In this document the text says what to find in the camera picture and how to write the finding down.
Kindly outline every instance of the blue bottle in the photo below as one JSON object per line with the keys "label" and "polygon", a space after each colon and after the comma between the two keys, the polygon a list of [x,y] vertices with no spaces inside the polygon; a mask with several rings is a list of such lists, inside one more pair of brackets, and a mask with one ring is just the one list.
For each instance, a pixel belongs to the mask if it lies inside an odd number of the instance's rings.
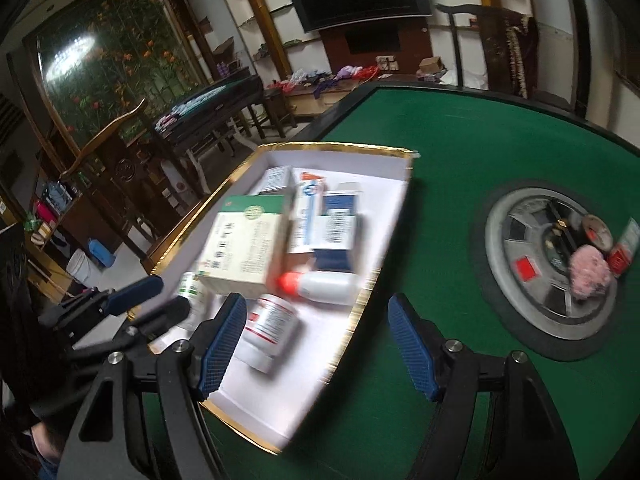
{"label": "blue bottle", "polygon": [[104,245],[92,238],[89,238],[89,252],[105,267],[111,267],[116,261],[116,257]]}

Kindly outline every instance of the red square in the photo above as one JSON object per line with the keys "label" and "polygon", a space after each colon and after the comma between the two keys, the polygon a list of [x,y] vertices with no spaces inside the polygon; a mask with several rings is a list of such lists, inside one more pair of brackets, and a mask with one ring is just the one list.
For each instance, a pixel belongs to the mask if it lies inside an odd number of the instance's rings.
{"label": "red square", "polygon": [[518,271],[520,279],[523,282],[528,282],[538,275],[535,267],[526,256],[524,258],[516,260],[516,270]]}

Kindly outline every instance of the green tabletop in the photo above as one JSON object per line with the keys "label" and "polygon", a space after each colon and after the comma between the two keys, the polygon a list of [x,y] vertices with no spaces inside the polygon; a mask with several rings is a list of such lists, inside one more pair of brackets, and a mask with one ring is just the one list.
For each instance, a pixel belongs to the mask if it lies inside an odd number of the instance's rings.
{"label": "green tabletop", "polygon": [[[334,380],[279,456],[206,414],[232,480],[404,479],[434,406],[416,392],[386,326],[389,295],[404,292],[446,337],[477,352],[522,348],[482,299],[468,255],[474,210],[495,187],[543,179],[597,205],[614,236],[640,219],[640,161],[619,145],[553,116],[452,92],[380,88],[324,140],[420,153],[402,229],[380,287]],[[614,335],[593,356],[555,362],[529,352],[564,421],[583,479],[593,479],[640,413],[640,264],[626,277]],[[481,397],[462,478],[473,475],[484,432]]]}

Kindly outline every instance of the screw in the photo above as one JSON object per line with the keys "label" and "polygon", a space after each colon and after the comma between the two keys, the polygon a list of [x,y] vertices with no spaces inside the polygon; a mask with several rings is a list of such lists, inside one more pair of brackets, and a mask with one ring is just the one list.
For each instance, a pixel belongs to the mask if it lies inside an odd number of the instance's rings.
{"label": "screw", "polygon": [[463,347],[464,345],[457,339],[449,339],[446,343],[444,343],[444,348],[449,350],[449,352],[460,352]]}
{"label": "screw", "polygon": [[515,352],[511,352],[511,358],[517,363],[526,363],[529,358],[522,350],[516,350]]}
{"label": "screw", "polygon": [[186,339],[180,339],[171,345],[171,350],[179,354],[181,352],[186,352],[190,347],[191,345],[189,341]]}
{"label": "screw", "polygon": [[113,352],[109,354],[109,357],[107,357],[107,361],[109,362],[110,365],[116,365],[120,361],[122,361],[123,357],[124,357],[124,354],[122,352]]}

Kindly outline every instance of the pink pom-pom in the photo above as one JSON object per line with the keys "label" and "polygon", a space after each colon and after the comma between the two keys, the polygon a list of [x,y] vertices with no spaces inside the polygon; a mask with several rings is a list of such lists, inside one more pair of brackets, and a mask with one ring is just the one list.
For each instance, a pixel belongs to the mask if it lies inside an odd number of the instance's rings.
{"label": "pink pom-pom", "polygon": [[571,256],[571,292],[578,300],[594,294],[603,294],[611,282],[611,271],[595,247],[583,245]]}

